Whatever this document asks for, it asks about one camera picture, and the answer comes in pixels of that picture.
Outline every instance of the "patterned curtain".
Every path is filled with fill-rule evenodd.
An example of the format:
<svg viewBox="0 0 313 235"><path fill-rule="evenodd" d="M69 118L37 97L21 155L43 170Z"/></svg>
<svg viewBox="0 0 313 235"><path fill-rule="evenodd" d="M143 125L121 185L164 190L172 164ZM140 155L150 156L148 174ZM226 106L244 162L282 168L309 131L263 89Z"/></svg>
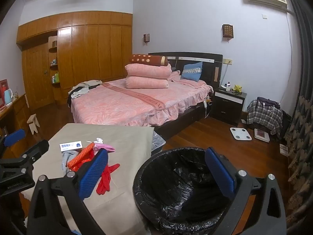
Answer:
<svg viewBox="0 0 313 235"><path fill-rule="evenodd" d="M285 136L290 160L289 182L294 190L287 205L288 234L298 234L313 208L313 16L302 2L291 0L300 30L302 66L299 98Z"/></svg>

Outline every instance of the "trash can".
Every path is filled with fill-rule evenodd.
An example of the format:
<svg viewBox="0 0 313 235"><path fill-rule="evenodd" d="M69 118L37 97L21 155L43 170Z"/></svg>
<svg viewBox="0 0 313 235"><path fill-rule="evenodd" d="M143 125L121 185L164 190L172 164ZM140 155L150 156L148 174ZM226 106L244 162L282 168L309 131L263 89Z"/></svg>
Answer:
<svg viewBox="0 0 313 235"><path fill-rule="evenodd" d="M138 170L133 192L142 214L163 234L207 234L230 204L205 163L205 150L160 152Z"/></svg>

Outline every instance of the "plaid shirt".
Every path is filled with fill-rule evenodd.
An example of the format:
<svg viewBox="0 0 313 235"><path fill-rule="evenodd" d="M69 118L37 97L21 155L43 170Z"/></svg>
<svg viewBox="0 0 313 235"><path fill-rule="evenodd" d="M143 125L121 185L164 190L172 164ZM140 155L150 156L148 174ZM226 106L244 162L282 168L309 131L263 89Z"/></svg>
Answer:
<svg viewBox="0 0 313 235"><path fill-rule="evenodd" d="M263 104L257 100L250 102L247 107L247 124L259 123L271 130L271 134L280 134L283 112L275 107L263 107Z"/></svg>

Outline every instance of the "wooden stool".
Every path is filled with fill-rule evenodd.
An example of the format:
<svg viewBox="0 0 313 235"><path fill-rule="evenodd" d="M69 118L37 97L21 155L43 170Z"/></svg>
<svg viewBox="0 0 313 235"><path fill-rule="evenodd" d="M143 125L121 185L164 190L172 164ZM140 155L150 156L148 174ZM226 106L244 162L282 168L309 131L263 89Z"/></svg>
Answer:
<svg viewBox="0 0 313 235"><path fill-rule="evenodd" d="M40 127L36 114L33 114L29 117L27 120L27 123L29 124L30 131L32 132L32 135L34 135L34 132L38 133L37 127Z"/></svg>

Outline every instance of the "dark wooden headboard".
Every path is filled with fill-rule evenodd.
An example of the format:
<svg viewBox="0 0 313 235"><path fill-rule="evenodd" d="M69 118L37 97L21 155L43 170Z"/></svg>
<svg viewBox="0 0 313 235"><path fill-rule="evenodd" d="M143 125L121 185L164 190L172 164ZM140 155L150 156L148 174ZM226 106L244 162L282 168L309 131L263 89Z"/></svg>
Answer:
<svg viewBox="0 0 313 235"><path fill-rule="evenodd" d="M167 56L168 58L175 57L174 59L169 59L168 61L172 67L176 67L178 70L180 70L180 74L182 74L183 72L184 65L197 63L199 61L183 60L179 58L186 57L186 58L211 59L210 62L209 61L203 62L202 74L200 79L207 83L207 85L212 86L214 90L218 89L220 86L223 55L210 53L197 53L197 52L159 52L159 53L149 53L149 55Z"/></svg>

